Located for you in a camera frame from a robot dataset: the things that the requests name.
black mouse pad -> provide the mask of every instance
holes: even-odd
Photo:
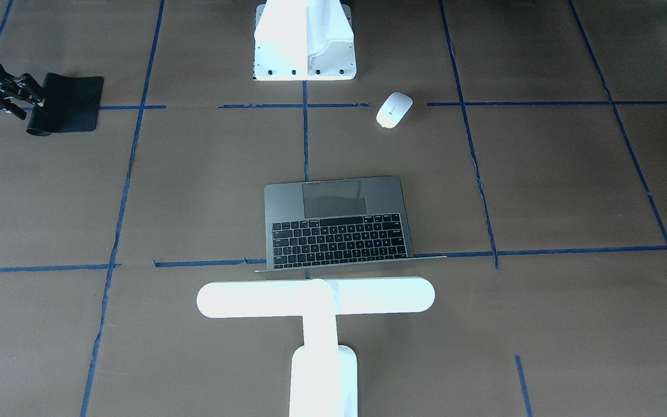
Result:
[[[90,132],[96,129],[104,77],[68,77],[48,73],[43,82],[45,103],[32,109],[27,133]]]

laptop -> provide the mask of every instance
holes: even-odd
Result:
[[[414,259],[398,177],[271,184],[264,209],[266,271]]]

grid line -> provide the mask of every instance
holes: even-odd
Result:
[[[485,191],[482,186],[482,179],[480,177],[480,168],[477,163],[477,155],[475,154],[475,146],[472,139],[472,132],[470,130],[470,121],[468,120],[468,110],[465,106],[465,97],[463,96],[463,87],[460,84],[460,73],[457,70],[457,61],[455,56],[455,48],[452,44],[452,35],[449,32],[449,25],[447,23],[447,14],[444,10],[444,2],[439,0],[439,11],[442,13],[442,24],[444,25],[444,35],[447,39],[447,48],[449,50],[449,58],[452,61],[452,71],[455,73],[455,84],[457,87],[457,95],[460,97],[459,106],[463,112],[463,121],[465,122],[465,132],[468,136],[468,145],[470,145],[470,156],[475,166],[475,180],[477,181],[477,189],[482,200],[482,210],[485,213],[485,225],[488,228],[488,236],[490,238],[490,250],[493,251],[493,263],[496,269],[500,270],[498,265],[498,253],[496,250],[496,240],[493,238],[493,225],[490,224],[490,214],[488,212],[488,201],[485,199]]]
[[[100,312],[100,329],[94,339],[94,346],[92,348],[92,358],[89,361],[89,371],[87,373],[87,382],[84,388],[84,399],[82,401],[81,417],[87,416],[89,407],[89,398],[91,395],[92,384],[96,372],[96,362],[100,354],[100,343],[102,331],[104,330],[104,318],[107,313],[107,306],[109,301],[109,288],[112,285],[113,273],[116,267],[117,250],[120,244],[120,235],[122,232],[122,221],[124,219],[125,208],[127,206],[127,195],[130,190],[130,177],[133,172],[133,161],[135,161],[135,150],[138,146],[138,138],[140,137],[141,124],[143,123],[143,111],[145,110],[146,98],[148,97],[148,87],[151,85],[151,72],[153,71],[153,59],[156,57],[156,46],[159,43],[159,32],[161,31],[161,22],[164,15],[164,1],[159,3],[159,15],[156,19],[156,29],[153,33],[153,43],[151,44],[151,55],[148,58],[148,68],[146,69],[145,81],[143,84],[143,95],[141,97],[140,109],[138,109],[138,118],[135,121],[135,134],[133,134],[133,144],[130,148],[130,159],[127,162],[127,173],[125,174],[125,182],[123,185],[122,199],[120,201],[120,209],[117,217],[117,225],[115,227],[115,242],[111,254],[109,255],[109,264],[107,269],[107,276],[104,280],[104,292],[102,294],[101,312]]]
[[[604,91],[606,92],[606,96],[609,98],[609,104],[611,105],[611,108],[614,111],[614,116],[617,118],[617,123],[619,124],[619,128],[622,132],[622,137],[624,139],[625,145],[627,146],[627,150],[629,151],[629,156],[630,158],[632,158],[632,163],[635,164],[635,169],[637,170],[637,176],[640,178],[640,182],[642,183],[643,188],[645,189],[645,194],[647,195],[648,201],[650,203],[650,208],[653,211],[655,219],[660,228],[660,232],[662,233],[662,237],[664,237],[665,245],[667,246],[667,230],[665,230],[664,222],[662,222],[662,217],[660,217],[660,213],[657,209],[657,206],[655,205],[655,200],[648,186],[648,182],[645,180],[643,169],[640,167],[640,163],[637,161],[637,156],[635,155],[635,150],[633,150],[632,143],[630,142],[629,137],[627,135],[627,130],[624,127],[624,122],[622,121],[622,117],[619,114],[617,105],[611,96],[611,90],[609,90],[609,85],[606,83],[606,79],[604,78],[603,72],[601,71],[601,66],[598,60],[596,59],[596,54],[593,53],[591,42],[590,40],[588,40],[585,30],[583,29],[583,24],[580,21],[580,16],[578,16],[578,12],[576,11],[575,5],[573,4],[573,0],[567,0],[567,3],[569,3],[570,5],[575,21],[578,24],[578,29],[580,30],[580,34],[583,37],[583,42],[585,42],[585,45],[588,48],[588,53],[591,55],[591,59],[593,60],[593,66],[595,66],[596,72],[598,72],[599,74],[601,84],[603,85]]]

blue tape line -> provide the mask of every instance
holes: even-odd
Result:
[[[606,248],[558,248],[558,249],[527,249],[518,251],[498,251],[499,256],[523,256],[537,254],[579,254],[579,253],[635,253],[635,251],[665,251],[667,246],[614,246]],[[492,257],[492,251],[470,251],[470,253],[418,253],[414,258],[425,258],[431,256],[446,256],[447,258],[479,258]],[[153,266],[157,268],[176,268],[184,266],[219,266],[219,265],[241,265],[241,264],[266,264],[267,259],[220,259],[219,261],[179,261],[179,262],[156,262]]]
[[[266,264],[267,259],[220,259],[220,261],[179,261],[179,262],[156,262],[153,266],[156,268],[177,268],[185,266],[220,266],[220,265],[241,265],[241,264]]]
[[[667,105],[667,101],[614,101],[617,105]]]
[[[308,108],[345,108],[345,107],[370,107],[370,103],[321,103],[309,104]]]
[[[166,105],[101,105],[100,110],[164,110]],[[31,111],[32,106],[23,107],[22,110]]]
[[[115,227],[115,243],[112,251],[109,254],[109,266],[107,277],[104,280],[104,292],[102,294],[101,313],[100,313],[100,330],[94,339],[94,346],[92,348],[92,359],[89,361],[89,372],[87,375],[87,383],[84,388],[84,400],[82,402],[81,417],[87,417],[87,409],[89,407],[89,398],[92,392],[92,384],[94,382],[94,374],[96,371],[96,362],[100,354],[100,343],[102,331],[104,330],[104,317],[107,313],[107,304],[109,301],[109,288],[112,285],[112,277],[116,266],[117,248],[120,244],[120,235],[122,232],[122,221],[125,215],[125,206],[127,206],[127,194],[130,190],[130,175],[133,171],[133,161],[135,159],[135,149],[138,145],[138,137],[140,137],[141,124],[143,122],[143,111],[145,110],[146,97],[148,96],[148,86],[151,84],[151,71],[153,69],[153,59],[156,56],[156,45],[159,43],[159,31],[161,30],[161,21],[164,16],[164,0],[161,0],[159,5],[159,17],[156,20],[156,31],[153,33],[153,45],[151,46],[151,55],[148,59],[148,69],[146,69],[145,82],[143,84],[143,95],[141,97],[141,106],[138,109],[138,119],[135,122],[135,134],[133,134],[133,145],[130,150],[130,160],[127,163],[127,173],[125,174],[125,182],[122,188],[122,199],[120,200],[120,211],[117,217],[117,225]]]
[[[219,105],[218,108],[301,108],[302,104],[242,104]]]
[[[305,103],[296,104],[237,104],[219,105],[218,108],[303,108]],[[320,103],[308,104],[308,108],[347,108],[347,107],[370,107],[370,103]]]
[[[1,266],[0,272],[48,272],[48,271],[76,271],[79,269],[101,270],[108,269],[109,264],[92,265],[48,265],[48,266]]]
[[[307,81],[302,82],[302,156],[303,156],[303,168],[302,171],[305,174],[305,181],[310,179],[310,166],[308,159],[308,147],[307,141],[310,137],[310,132],[307,129]]]
[[[518,354],[514,355],[516,359],[516,370],[519,372],[519,383],[521,383],[521,393],[524,395],[524,407],[526,407],[527,417],[533,417],[532,414],[532,402],[529,401],[529,390],[526,388],[526,380],[524,379],[524,367],[521,364],[521,356]]]
[[[624,143],[625,145],[627,145],[627,150],[629,151],[629,155],[632,158],[632,163],[635,164],[635,170],[637,170],[637,176],[640,177],[640,182],[643,184],[645,193],[648,196],[650,207],[653,211],[653,214],[655,215],[658,227],[660,227],[660,232],[662,233],[662,237],[664,237],[665,245],[667,246],[667,230],[665,230],[665,225],[662,222],[662,217],[660,217],[660,213],[658,212],[657,206],[655,205],[655,200],[653,199],[653,195],[650,191],[650,188],[648,187],[648,182],[645,180],[645,175],[643,174],[643,170],[642,168],[640,168],[640,163],[637,161],[635,150],[632,149],[632,143],[630,142],[629,137],[627,135],[627,129],[624,128],[622,117],[619,115],[619,110],[617,110],[617,106],[614,103],[614,99],[611,97],[611,90],[609,90],[609,85],[606,83],[606,79],[604,78],[603,72],[601,71],[601,66],[598,60],[596,59],[596,54],[593,53],[593,48],[591,48],[590,40],[588,40],[588,37],[585,33],[585,29],[583,29],[583,24],[581,23],[580,16],[578,16],[578,12],[576,11],[575,6],[573,5],[573,0],[567,0],[567,3],[569,3],[571,11],[573,12],[575,21],[578,24],[578,29],[580,30],[580,34],[583,37],[583,42],[585,42],[585,45],[588,48],[588,53],[591,55],[591,59],[593,60],[593,66],[595,66],[596,72],[598,72],[599,74],[599,78],[601,79],[601,84],[603,85],[604,91],[606,92],[606,97],[609,99],[609,103],[611,103],[611,108],[614,110],[614,116],[617,118],[617,123],[619,124],[620,130],[622,130],[622,137],[624,138]]]
[[[101,105],[100,110],[164,110],[166,105]]]
[[[477,155],[475,154],[475,146],[472,140],[472,132],[470,130],[470,121],[468,120],[468,111],[465,106],[465,97],[463,97],[463,87],[460,84],[460,74],[457,71],[457,61],[455,58],[455,49],[452,46],[452,35],[449,34],[449,25],[447,24],[447,14],[444,11],[444,2],[439,0],[439,10],[442,13],[442,24],[444,25],[444,35],[447,38],[447,46],[449,49],[449,58],[452,61],[452,71],[455,72],[455,83],[457,86],[457,95],[460,97],[460,108],[463,112],[463,121],[465,122],[465,131],[468,135],[468,144],[470,145],[470,156],[472,157],[475,166],[475,180],[477,181],[477,188],[482,199],[482,209],[485,212],[485,225],[488,228],[488,236],[490,238],[490,250],[493,251],[493,262],[496,269],[500,270],[498,265],[498,253],[496,250],[496,240],[493,237],[493,225],[490,224],[490,214],[488,211],[488,202],[485,200],[485,191],[482,187],[482,179],[480,178],[480,168],[477,163]]]
[[[2,24],[0,25],[0,39],[2,39],[2,33],[5,31],[5,26],[7,25],[7,21],[9,20],[9,14],[12,11],[13,4],[14,0],[9,0],[9,3],[7,5],[7,10],[5,11],[5,16],[2,18]]]

white mouse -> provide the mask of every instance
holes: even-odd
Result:
[[[404,93],[392,93],[390,97],[382,103],[382,107],[378,110],[376,120],[382,127],[392,129],[398,122],[400,122],[400,119],[405,116],[405,112],[411,108],[411,105],[413,105],[412,98],[406,96]]]

